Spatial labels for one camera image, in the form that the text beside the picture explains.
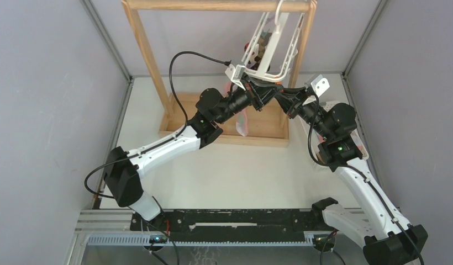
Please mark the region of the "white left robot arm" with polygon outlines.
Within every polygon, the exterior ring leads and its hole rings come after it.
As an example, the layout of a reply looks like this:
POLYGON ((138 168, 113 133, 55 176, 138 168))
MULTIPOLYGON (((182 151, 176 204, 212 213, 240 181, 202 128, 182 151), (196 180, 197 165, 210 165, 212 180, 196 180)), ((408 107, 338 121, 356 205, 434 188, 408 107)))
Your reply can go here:
POLYGON ((199 96, 196 112, 185 124, 159 140, 129 151, 117 146, 107 157, 103 180, 121 208, 138 213, 146 226, 158 230, 165 223, 161 207, 141 183, 152 169, 185 153, 213 143, 222 133, 220 124, 247 107, 257 111, 283 91, 283 85, 243 75, 240 87, 227 94, 207 88, 199 96))

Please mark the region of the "white plastic clip hanger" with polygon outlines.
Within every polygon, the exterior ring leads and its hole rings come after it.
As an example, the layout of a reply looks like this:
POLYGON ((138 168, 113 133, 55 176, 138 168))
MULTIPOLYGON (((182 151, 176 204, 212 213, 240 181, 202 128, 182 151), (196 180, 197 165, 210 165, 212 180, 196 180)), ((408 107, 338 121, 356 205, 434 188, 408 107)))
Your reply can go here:
POLYGON ((283 4, 284 1, 278 1, 277 7, 273 13, 264 12, 262 14, 253 36, 246 45, 244 54, 241 58, 241 65, 245 66, 244 73, 253 78, 275 83, 281 82, 290 72, 291 62, 298 53, 297 46, 299 36, 304 24, 304 13, 301 13, 297 20, 293 35, 291 36, 291 39, 288 43, 288 47, 286 48, 283 62, 276 72, 270 73, 272 59, 278 49, 279 44, 282 42, 281 37, 286 28, 288 17, 290 15, 289 12, 284 12, 282 10, 283 4), (252 70, 247 68, 246 65, 251 57, 253 48, 257 44, 263 31, 271 32, 272 35, 270 37, 268 45, 266 46, 265 54, 258 69, 252 70))

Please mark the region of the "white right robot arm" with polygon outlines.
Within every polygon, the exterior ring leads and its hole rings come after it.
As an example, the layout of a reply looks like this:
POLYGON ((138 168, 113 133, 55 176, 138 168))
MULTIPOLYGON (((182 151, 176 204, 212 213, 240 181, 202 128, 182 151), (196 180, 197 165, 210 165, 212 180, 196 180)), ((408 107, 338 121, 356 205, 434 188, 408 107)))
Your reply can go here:
POLYGON ((356 130, 354 108, 338 103, 326 110, 310 87, 282 88, 276 99, 289 118, 300 117, 309 125, 310 133, 323 138, 319 151, 310 152, 311 159, 339 176, 366 215, 365 220, 353 218, 336 200, 327 198, 313 206, 314 227, 325 230, 330 226, 342 232, 361 247, 368 264, 416 260, 423 264, 422 249, 428 233, 399 211, 371 174, 351 136, 356 130))

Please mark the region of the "brown argyle sock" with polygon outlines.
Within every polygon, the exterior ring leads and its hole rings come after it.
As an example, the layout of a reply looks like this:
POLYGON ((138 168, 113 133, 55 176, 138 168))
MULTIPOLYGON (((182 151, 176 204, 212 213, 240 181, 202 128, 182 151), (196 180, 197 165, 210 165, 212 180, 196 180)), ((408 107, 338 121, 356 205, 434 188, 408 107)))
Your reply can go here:
POLYGON ((270 40, 272 33, 268 31, 263 31, 261 33, 261 36, 253 48, 253 52, 251 54, 251 57, 246 65, 247 68, 252 69, 252 70, 257 70, 261 60, 265 54, 266 46, 268 45, 268 42, 270 40))

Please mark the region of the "white perforated plastic basket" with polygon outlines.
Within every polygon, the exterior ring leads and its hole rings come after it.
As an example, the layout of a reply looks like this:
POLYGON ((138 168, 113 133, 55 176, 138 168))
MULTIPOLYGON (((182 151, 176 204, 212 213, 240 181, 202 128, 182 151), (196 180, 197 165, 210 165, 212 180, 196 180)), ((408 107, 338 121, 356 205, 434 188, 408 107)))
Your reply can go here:
POLYGON ((309 125, 307 148, 312 161, 317 165, 335 172, 339 166, 346 166, 348 161, 364 157, 351 137, 351 133, 357 129, 354 107, 338 103, 330 110, 325 110, 321 105, 312 102, 302 106, 298 115, 309 125), (318 144, 318 156, 314 155, 312 149, 314 131, 324 140, 318 144))

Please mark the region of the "pink sock with green patch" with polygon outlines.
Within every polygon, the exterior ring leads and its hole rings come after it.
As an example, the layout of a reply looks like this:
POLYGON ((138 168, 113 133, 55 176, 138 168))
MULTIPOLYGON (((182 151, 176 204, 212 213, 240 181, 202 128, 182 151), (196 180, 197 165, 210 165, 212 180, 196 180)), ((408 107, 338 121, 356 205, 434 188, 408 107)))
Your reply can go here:
POLYGON ((248 118, 247 118, 247 112, 243 110, 242 112, 238 113, 236 115, 236 130, 237 132, 243 136, 246 137, 249 133, 249 128, 248 128, 248 118))

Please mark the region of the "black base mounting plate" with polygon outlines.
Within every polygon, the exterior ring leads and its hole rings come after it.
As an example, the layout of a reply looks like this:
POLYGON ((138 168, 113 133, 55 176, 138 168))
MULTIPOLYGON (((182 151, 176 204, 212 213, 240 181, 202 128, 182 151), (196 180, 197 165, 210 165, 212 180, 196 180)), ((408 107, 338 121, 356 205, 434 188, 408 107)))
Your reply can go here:
POLYGON ((314 243, 333 230, 310 209, 175 209, 151 221, 134 213, 129 229, 181 243, 314 243))

